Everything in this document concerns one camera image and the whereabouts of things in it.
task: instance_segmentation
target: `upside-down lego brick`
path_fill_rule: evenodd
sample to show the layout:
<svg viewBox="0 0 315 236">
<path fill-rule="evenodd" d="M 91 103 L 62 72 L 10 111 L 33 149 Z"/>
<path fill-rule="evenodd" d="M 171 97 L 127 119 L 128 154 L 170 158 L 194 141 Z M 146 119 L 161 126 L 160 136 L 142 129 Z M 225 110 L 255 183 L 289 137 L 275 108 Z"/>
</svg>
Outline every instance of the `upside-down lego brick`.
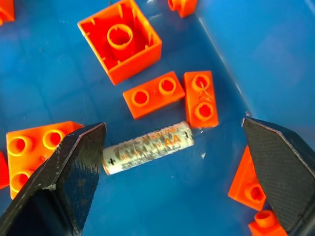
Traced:
<svg viewBox="0 0 315 236">
<path fill-rule="evenodd" d="M 248 225 L 252 236 L 287 236 L 271 210 L 262 210 L 254 218 L 255 221 Z"/>
<path fill-rule="evenodd" d="M 0 151 L 0 189 L 9 185 L 9 170 L 4 159 L 3 153 Z"/>
<path fill-rule="evenodd" d="M 252 162 L 250 149 L 245 148 L 228 196 L 255 210 L 262 210 L 266 200 Z"/>
<path fill-rule="evenodd" d="M 0 26 L 7 21 L 14 21 L 13 0 L 0 1 Z"/>
<path fill-rule="evenodd" d="M 219 124 L 211 71 L 184 74 L 186 116 L 192 128 L 214 127 Z"/>
<path fill-rule="evenodd" d="M 178 11 L 183 18 L 195 11 L 197 0 L 168 0 L 168 5 L 172 11 Z"/>
<path fill-rule="evenodd" d="M 10 195 L 14 199 L 32 173 L 54 152 L 63 137 L 82 125 L 72 121 L 8 132 Z"/>
<path fill-rule="evenodd" d="M 137 119 L 182 99 L 185 92 L 171 71 L 125 91 L 123 96 L 133 118 Z"/>
<path fill-rule="evenodd" d="M 115 85 L 161 57 L 162 41 L 134 0 L 121 0 L 78 27 Z"/>
</svg>

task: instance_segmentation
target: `blue plastic bin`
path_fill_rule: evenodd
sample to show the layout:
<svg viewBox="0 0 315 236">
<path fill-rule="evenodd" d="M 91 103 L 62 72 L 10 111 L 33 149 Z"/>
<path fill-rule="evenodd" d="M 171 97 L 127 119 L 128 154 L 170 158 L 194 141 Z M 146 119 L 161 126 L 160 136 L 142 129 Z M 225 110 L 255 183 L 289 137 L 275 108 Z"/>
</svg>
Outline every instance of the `blue plastic bin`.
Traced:
<svg viewBox="0 0 315 236">
<path fill-rule="evenodd" d="M 0 149 L 8 131 L 72 120 L 107 123 L 106 146 L 185 119 L 183 101 L 134 120 L 122 93 L 174 70 L 212 70 L 220 125 L 196 144 L 113 176 L 104 171 L 84 236 L 250 235 L 255 211 L 230 199 L 248 112 L 315 149 L 315 1 L 199 0 L 181 19 L 167 0 L 137 0 L 162 39 L 159 62 L 113 86 L 77 22 L 110 1 L 15 0 L 0 27 Z M 10 204 L 0 190 L 0 213 Z"/>
</svg>

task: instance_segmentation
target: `blue container floor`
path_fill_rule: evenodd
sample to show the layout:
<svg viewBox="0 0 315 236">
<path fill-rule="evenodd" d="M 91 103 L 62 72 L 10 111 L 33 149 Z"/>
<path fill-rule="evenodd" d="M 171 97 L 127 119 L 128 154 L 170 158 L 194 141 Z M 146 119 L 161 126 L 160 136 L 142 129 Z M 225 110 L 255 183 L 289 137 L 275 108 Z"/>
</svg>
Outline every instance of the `blue container floor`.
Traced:
<svg viewBox="0 0 315 236">
<path fill-rule="evenodd" d="M 185 120 L 184 101 L 134 120 L 122 93 L 174 70 L 211 70 L 219 126 L 193 131 L 195 145 L 131 170 L 102 170 L 84 236 L 250 235 L 254 210 L 227 196 L 246 146 L 248 111 L 195 15 L 181 19 L 166 0 L 138 0 L 162 39 L 162 58 L 113 86 L 77 22 L 105 1 L 15 0 L 16 21 L 0 27 L 0 149 L 8 131 L 72 120 L 104 121 L 106 146 Z M 0 190 L 0 213 L 10 204 Z"/>
</svg>

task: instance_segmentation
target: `battery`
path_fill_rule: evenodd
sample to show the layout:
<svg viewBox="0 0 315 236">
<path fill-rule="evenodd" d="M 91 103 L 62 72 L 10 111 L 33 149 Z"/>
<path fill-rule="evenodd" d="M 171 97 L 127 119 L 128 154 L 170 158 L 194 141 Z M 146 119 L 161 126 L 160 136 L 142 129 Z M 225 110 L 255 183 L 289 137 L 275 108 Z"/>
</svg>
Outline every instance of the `battery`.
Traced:
<svg viewBox="0 0 315 236">
<path fill-rule="evenodd" d="M 105 172 L 112 175 L 188 148 L 193 144 L 191 129 L 182 121 L 104 149 L 103 166 Z"/>
</svg>

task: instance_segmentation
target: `orange toy block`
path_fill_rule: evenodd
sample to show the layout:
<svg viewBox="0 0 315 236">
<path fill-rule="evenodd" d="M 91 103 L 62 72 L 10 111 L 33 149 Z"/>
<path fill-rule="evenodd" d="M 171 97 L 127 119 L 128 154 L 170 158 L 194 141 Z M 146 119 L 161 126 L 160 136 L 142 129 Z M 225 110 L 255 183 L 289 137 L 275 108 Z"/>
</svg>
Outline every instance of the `orange toy block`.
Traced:
<svg viewBox="0 0 315 236">
<path fill-rule="evenodd" d="M 8 165 L 4 159 L 3 153 L 0 151 L 0 189 L 9 185 Z"/>
<path fill-rule="evenodd" d="M 122 0 L 78 23 L 114 85 L 161 58 L 162 41 L 134 0 Z"/>
<path fill-rule="evenodd" d="M 262 210 L 265 203 L 266 195 L 257 180 L 248 146 L 245 148 L 228 196 L 255 210 Z"/>
<path fill-rule="evenodd" d="M 172 11 L 178 11 L 183 18 L 195 11 L 197 0 L 168 0 L 168 5 Z"/>
<path fill-rule="evenodd" d="M 219 124 L 211 71 L 186 72 L 186 116 L 192 128 Z"/>
<path fill-rule="evenodd" d="M 255 221 L 248 225 L 252 236 L 287 236 L 279 224 L 275 214 L 270 210 L 263 210 L 255 215 Z"/>
<path fill-rule="evenodd" d="M 82 125 L 67 121 L 6 135 L 10 175 L 10 195 L 14 199 L 31 174 L 54 152 L 63 137 Z"/>
<path fill-rule="evenodd" d="M 7 21 L 14 21 L 13 0 L 0 1 L 0 26 Z"/>
<path fill-rule="evenodd" d="M 171 71 L 124 92 L 123 96 L 133 118 L 137 119 L 182 99 L 185 92 Z"/>
</svg>

